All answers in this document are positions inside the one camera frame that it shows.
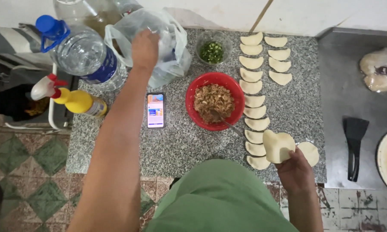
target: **white wall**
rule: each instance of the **white wall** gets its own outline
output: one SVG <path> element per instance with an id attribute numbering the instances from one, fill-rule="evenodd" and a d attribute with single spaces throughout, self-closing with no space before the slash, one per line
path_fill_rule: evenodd
<path id="1" fill-rule="evenodd" d="M 139 0 L 183 26 L 249 31 L 268 0 Z M 0 26 L 55 15 L 52 0 L 0 0 Z M 336 26 L 387 31 L 387 0 L 274 0 L 256 31 L 315 36 Z"/>

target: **smartphone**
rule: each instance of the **smartphone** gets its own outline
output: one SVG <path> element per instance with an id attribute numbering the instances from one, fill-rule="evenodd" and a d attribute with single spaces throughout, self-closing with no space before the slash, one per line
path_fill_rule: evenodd
<path id="1" fill-rule="evenodd" d="M 146 97 L 148 128 L 165 127 L 165 96 L 163 93 L 149 93 Z"/>

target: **yellow spray bottle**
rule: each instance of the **yellow spray bottle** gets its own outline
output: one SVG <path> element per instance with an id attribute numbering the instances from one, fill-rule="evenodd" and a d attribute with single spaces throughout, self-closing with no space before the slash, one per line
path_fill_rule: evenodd
<path id="1" fill-rule="evenodd" d="M 67 88 L 54 87 L 65 84 L 67 83 L 57 80 L 55 75 L 49 74 L 35 84 L 31 97 L 33 100 L 51 97 L 55 103 L 64 104 L 72 113 L 83 113 L 94 117 L 100 117 L 106 113 L 108 107 L 102 99 L 83 90 L 70 91 Z"/>

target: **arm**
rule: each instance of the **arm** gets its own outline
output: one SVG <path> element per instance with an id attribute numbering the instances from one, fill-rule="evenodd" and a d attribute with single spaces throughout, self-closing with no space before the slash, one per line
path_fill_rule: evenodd
<path id="1" fill-rule="evenodd" d="M 312 168 L 298 147 L 289 155 L 289 160 L 275 165 L 288 192 L 289 221 L 301 232 L 324 231 Z"/>
<path id="2" fill-rule="evenodd" d="M 149 30 L 132 42 L 133 68 L 96 138 L 82 197 L 68 232 L 138 231 L 139 131 L 159 36 Z"/>

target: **person's right hand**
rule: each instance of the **person's right hand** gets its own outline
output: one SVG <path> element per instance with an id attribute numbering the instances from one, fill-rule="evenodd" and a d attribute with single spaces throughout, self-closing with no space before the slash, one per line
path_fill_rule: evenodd
<path id="1" fill-rule="evenodd" d="M 315 192 L 315 179 L 312 167 L 302 151 L 295 146 L 295 152 L 289 151 L 290 159 L 275 164 L 279 179 L 289 194 Z"/>
<path id="2" fill-rule="evenodd" d="M 132 41 L 133 67 L 153 70 L 158 61 L 159 35 L 149 29 L 139 32 Z"/>

